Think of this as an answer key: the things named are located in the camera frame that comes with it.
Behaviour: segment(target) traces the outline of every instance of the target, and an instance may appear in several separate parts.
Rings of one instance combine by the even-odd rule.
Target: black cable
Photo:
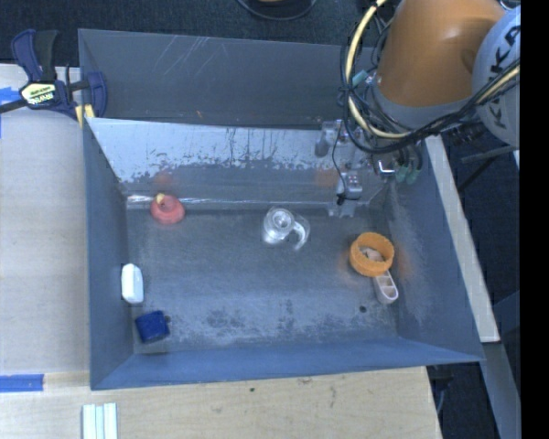
[[[341,180],[341,184],[343,186],[343,191],[341,193],[338,193],[338,205],[341,206],[341,204],[346,200],[346,179],[341,174],[341,169],[339,169],[338,163],[336,162],[336,146],[338,146],[339,137],[341,136],[341,126],[338,127],[338,134],[336,135],[336,141],[333,143],[333,148],[331,148],[331,161],[333,162],[333,166],[336,167],[336,170],[338,171],[339,179]]]
[[[363,145],[360,142],[354,141],[354,135],[353,132],[350,131],[350,123],[348,123],[348,117],[346,113],[346,108],[348,106],[347,100],[345,101],[346,108],[344,109],[344,123],[346,123],[346,131],[348,132],[348,135],[350,139],[354,142],[354,144],[361,149],[362,151],[365,151],[366,153],[370,154],[383,154],[383,153],[392,153],[394,151],[399,150],[400,148],[414,144],[418,141],[421,141],[427,136],[440,134],[442,130],[444,130],[446,127],[451,125],[452,123],[459,122],[460,119],[463,119],[463,117],[473,108],[477,105],[477,101],[486,93],[488,90],[490,90],[498,81],[504,77],[507,73],[514,70],[521,62],[521,59],[518,58],[514,62],[512,62],[505,70],[503,70],[498,77],[490,80],[490,82],[486,83],[476,94],[474,94],[458,111],[451,112],[445,115],[442,115],[441,117],[438,117],[437,119],[431,121],[430,123],[426,124],[425,126],[415,130],[414,132],[409,133],[406,137],[400,138],[394,142],[392,142],[389,145],[386,146],[375,146],[373,148],[370,148],[366,145]],[[342,79],[345,80],[345,71],[342,69]],[[352,90],[353,87],[349,87],[345,90],[346,95],[350,94],[350,90]]]

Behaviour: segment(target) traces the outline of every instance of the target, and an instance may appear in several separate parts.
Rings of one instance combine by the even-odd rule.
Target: bin floor
[[[266,211],[194,210],[169,226],[127,211],[131,262],[145,279],[133,316],[162,310],[170,329],[151,344],[135,330],[135,353],[397,337],[398,302],[381,305],[348,259],[356,237],[373,230],[366,210],[338,219],[292,209],[311,226],[299,251],[262,242]]]

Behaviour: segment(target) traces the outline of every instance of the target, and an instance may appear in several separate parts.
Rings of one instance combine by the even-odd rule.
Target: blue block
[[[168,336],[168,325],[163,311],[154,311],[139,316],[136,328],[143,343],[152,343]]]

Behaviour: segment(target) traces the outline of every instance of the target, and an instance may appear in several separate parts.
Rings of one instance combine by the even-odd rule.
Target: wooden table
[[[0,73],[16,69],[0,66]],[[24,73],[14,73],[22,79],[13,84],[18,87]],[[490,320],[486,309],[485,317],[477,317],[483,341],[498,336],[490,322],[484,326]],[[420,367],[121,391],[90,391],[85,370],[48,372],[42,392],[0,394],[0,438],[80,437],[81,406],[106,402],[117,404],[123,439],[442,437],[426,369]]]

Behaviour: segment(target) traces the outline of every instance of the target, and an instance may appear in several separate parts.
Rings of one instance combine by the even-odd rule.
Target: blue clamp
[[[34,29],[27,29],[12,40],[11,49],[16,64],[22,67],[28,77],[28,84],[20,90],[20,93],[28,101],[27,107],[30,109],[60,112],[77,120],[75,108],[78,104],[73,100],[72,92],[78,86],[66,85],[63,81],[57,80],[57,72],[52,65],[52,48],[57,34],[57,31],[37,32]],[[28,89],[29,86],[37,87],[35,91],[38,95],[34,95],[32,90]],[[51,87],[53,89],[40,96],[43,89]],[[103,116],[108,91],[105,88],[102,73],[99,71],[88,73],[87,80],[82,84],[80,82],[79,87],[80,89],[90,88],[93,111],[98,117]]]

